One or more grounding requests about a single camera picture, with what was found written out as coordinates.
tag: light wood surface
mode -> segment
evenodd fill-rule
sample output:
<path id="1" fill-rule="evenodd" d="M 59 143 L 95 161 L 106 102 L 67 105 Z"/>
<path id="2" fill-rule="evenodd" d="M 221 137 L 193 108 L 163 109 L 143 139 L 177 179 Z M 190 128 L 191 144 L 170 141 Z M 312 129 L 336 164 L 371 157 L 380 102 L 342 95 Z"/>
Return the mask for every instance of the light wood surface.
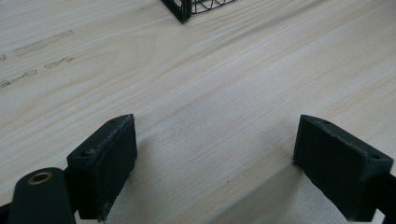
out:
<path id="1" fill-rule="evenodd" d="M 396 158 L 396 1 L 240 0 L 181 25 L 160 0 L 3 0 L 0 83 L 0 204 L 133 113 L 106 223 L 347 223 L 291 164 L 298 121 Z"/>

